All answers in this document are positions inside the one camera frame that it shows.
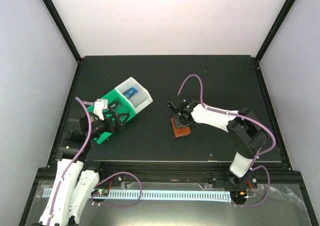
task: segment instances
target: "black table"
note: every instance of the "black table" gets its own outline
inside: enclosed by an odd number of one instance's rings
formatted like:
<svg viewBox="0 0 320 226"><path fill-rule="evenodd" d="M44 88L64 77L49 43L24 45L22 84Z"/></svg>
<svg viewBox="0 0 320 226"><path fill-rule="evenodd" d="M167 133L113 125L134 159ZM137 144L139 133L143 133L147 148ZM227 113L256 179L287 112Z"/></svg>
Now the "black table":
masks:
<svg viewBox="0 0 320 226"><path fill-rule="evenodd" d="M89 160L149 162L230 162L236 153L228 134L208 125L192 128L189 136L175 138L167 102L189 74L198 74L208 105L240 110L248 107L271 129L267 108L250 56L87 56L73 94L85 101L105 95L129 77L135 78L153 102L101 145ZM199 99L200 86L191 78L181 95ZM73 99L69 112L79 107ZM277 147L260 161L280 162Z"/></svg>

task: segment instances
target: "white backdrop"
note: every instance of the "white backdrop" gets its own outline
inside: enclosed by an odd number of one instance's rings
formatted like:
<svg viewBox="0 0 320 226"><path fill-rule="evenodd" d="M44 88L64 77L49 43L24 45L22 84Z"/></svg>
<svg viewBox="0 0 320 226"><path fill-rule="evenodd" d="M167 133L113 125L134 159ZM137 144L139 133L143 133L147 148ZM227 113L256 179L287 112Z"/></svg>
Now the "white backdrop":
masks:
<svg viewBox="0 0 320 226"><path fill-rule="evenodd" d="M320 222L320 0L296 0L261 61L294 170Z"/></svg>
<svg viewBox="0 0 320 226"><path fill-rule="evenodd" d="M80 55L255 56L285 0L52 0Z"/></svg>
<svg viewBox="0 0 320 226"><path fill-rule="evenodd" d="M0 225L13 226L47 164L77 63L42 0L0 0L0 58Z"/></svg>

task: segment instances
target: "green 3d printed part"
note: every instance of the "green 3d printed part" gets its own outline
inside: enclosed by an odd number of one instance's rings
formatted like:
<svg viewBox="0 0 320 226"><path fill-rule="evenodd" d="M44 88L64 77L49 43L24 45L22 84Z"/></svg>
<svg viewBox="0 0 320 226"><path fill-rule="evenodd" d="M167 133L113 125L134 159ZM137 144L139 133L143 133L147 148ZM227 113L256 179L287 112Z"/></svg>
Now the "green 3d printed part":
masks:
<svg viewBox="0 0 320 226"><path fill-rule="evenodd" d="M153 101L149 92L132 77L104 95L102 99L108 100L107 110L115 110L116 113L129 113L128 121ZM88 111L93 112L94 106L89 106ZM110 135L112 133L104 132L95 140L101 144Z"/></svg>

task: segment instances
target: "orange block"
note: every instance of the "orange block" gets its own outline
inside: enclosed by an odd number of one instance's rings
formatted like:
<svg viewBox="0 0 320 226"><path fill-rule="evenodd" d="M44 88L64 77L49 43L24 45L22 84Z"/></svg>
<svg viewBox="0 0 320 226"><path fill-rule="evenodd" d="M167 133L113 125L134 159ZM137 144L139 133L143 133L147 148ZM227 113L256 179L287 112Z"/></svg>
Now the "orange block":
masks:
<svg viewBox="0 0 320 226"><path fill-rule="evenodd" d="M173 118L171 119L171 124L172 124L173 130L174 130L174 133L175 133L174 134L175 137L188 136L191 133L189 127L176 128L175 121Z"/></svg>

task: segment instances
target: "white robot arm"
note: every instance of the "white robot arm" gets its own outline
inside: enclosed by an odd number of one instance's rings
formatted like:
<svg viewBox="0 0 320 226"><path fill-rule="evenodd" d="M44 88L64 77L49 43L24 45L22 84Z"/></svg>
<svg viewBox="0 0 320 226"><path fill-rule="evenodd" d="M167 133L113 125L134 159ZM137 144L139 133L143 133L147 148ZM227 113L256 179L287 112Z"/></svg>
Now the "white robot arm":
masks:
<svg viewBox="0 0 320 226"><path fill-rule="evenodd" d="M197 126L204 123L230 134L236 147L230 171L238 178L246 174L256 153L268 140L268 135L257 125L228 115L228 113L242 114L257 120L253 112L247 108L241 111L227 111L211 107L211 109L228 112L225 115L208 110L199 101L194 100L188 103L178 95L173 96L168 105L175 112L175 118L178 118L175 122L179 121L179 127Z"/></svg>
<svg viewBox="0 0 320 226"><path fill-rule="evenodd" d="M79 173L84 163L77 161L71 164L67 173L61 179L61 174L70 163L70 159L62 159L58 161L57 172L54 180L49 201L45 210L40 217L40 225L47 225L48 219L50 223L47 226L79 224L82 210L90 197L94 186L99 182L99 174L93 170L82 171L80 179L76 185ZM59 193L55 197L57 186L59 185ZM52 201L55 200L53 212L51 211Z"/></svg>

